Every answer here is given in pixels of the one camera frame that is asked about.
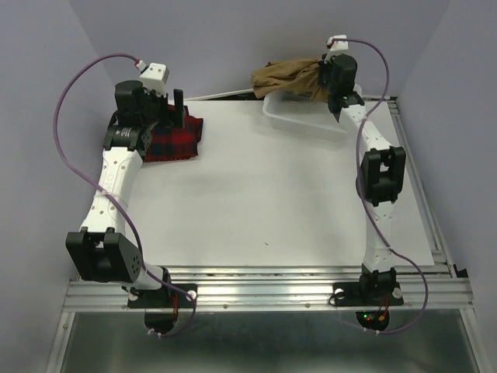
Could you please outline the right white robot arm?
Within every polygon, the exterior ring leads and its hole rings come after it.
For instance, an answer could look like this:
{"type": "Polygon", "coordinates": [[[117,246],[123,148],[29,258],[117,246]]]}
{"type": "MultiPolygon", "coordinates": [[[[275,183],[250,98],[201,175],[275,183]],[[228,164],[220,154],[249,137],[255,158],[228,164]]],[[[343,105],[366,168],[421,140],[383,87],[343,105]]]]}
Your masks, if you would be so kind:
{"type": "Polygon", "coordinates": [[[403,299],[390,250],[394,205],[404,184],[406,153],[370,120],[357,92],[356,60],[348,54],[324,56],[318,83],[328,92],[328,109],[337,122],[356,130],[356,192],[366,213],[366,249],[357,281],[333,285],[330,303],[338,307],[375,306],[403,299]]]}

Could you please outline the tan brown skirt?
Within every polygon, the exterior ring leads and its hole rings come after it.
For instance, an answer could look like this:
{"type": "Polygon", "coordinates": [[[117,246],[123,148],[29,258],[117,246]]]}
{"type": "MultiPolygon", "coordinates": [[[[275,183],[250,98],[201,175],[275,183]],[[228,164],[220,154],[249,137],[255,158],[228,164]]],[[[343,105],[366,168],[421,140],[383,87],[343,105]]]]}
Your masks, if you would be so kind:
{"type": "Polygon", "coordinates": [[[269,62],[251,74],[252,91],[258,99],[276,90],[310,93],[311,101],[325,103],[328,91],[318,84],[318,62],[317,58],[269,62]]]}

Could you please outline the red polka dot skirt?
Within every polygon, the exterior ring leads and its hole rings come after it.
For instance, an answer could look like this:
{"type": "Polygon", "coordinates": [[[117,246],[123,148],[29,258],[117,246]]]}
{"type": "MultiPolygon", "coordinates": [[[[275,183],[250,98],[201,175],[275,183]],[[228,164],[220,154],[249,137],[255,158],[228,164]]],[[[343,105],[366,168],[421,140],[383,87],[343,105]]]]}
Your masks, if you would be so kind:
{"type": "Polygon", "coordinates": [[[176,157],[152,157],[152,156],[146,156],[144,159],[145,163],[154,163],[154,162],[180,162],[180,161],[186,161],[190,159],[196,158],[195,155],[183,155],[183,156],[176,156],[176,157]]]}

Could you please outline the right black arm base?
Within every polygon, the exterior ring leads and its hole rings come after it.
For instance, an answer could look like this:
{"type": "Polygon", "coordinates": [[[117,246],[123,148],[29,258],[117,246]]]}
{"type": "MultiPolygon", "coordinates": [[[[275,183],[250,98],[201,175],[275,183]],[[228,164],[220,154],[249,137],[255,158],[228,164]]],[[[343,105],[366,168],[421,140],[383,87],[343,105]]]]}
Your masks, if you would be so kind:
{"type": "Polygon", "coordinates": [[[357,322],[366,330],[384,332],[390,322],[390,308],[404,305],[399,287],[389,290],[363,290],[359,282],[337,282],[332,285],[328,303],[337,308],[357,308],[357,322]]]}

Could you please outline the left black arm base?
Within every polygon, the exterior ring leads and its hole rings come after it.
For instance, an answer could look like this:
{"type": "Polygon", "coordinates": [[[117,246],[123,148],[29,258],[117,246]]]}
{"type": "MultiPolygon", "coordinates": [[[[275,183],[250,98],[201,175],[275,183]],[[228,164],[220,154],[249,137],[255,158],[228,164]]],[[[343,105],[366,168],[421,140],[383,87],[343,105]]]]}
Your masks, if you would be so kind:
{"type": "Polygon", "coordinates": [[[127,307],[144,310],[144,326],[149,335],[159,338],[184,333],[196,313],[198,286],[194,283],[175,284],[179,291],[169,288],[127,291],[127,307]]]}

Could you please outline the red black plaid skirt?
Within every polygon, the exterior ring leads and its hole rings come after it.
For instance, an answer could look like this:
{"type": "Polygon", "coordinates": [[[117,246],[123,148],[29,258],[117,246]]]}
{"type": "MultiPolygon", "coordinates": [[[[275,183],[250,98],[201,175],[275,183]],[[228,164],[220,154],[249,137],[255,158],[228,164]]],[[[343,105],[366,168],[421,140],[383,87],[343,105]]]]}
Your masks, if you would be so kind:
{"type": "Polygon", "coordinates": [[[195,155],[197,157],[199,155],[198,148],[202,140],[204,120],[201,117],[192,116],[188,107],[185,108],[185,111],[184,127],[155,127],[152,130],[152,142],[148,147],[146,156],[176,157],[195,155]]]}

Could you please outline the white plastic basket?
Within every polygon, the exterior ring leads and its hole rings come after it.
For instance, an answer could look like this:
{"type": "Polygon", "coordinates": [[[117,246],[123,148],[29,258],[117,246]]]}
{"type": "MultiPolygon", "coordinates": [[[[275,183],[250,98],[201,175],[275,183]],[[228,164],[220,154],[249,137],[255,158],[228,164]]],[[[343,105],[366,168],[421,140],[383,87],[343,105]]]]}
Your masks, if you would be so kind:
{"type": "Polygon", "coordinates": [[[329,112],[327,103],[312,101],[308,92],[273,91],[264,97],[262,112],[278,130],[327,141],[341,141],[350,134],[329,112]]]}

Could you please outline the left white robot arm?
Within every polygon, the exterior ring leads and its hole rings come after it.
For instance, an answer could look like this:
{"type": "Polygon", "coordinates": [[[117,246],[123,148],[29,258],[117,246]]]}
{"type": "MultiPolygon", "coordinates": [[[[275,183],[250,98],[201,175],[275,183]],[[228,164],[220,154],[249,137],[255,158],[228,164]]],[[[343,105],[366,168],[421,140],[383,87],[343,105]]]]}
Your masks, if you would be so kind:
{"type": "Polygon", "coordinates": [[[127,228],[137,232],[127,209],[153,129],[185,123],[183,92],[174,89],[170,106],[158,90],[128,80],[116,84],[114,98],[96,192],[80,229],[68,233],[65,245],[82,280],[121,284],[135,297],[146,295],[163,306],[172,300],[169,272],[145,262],[140,238],[127,238],[127,228]]]}

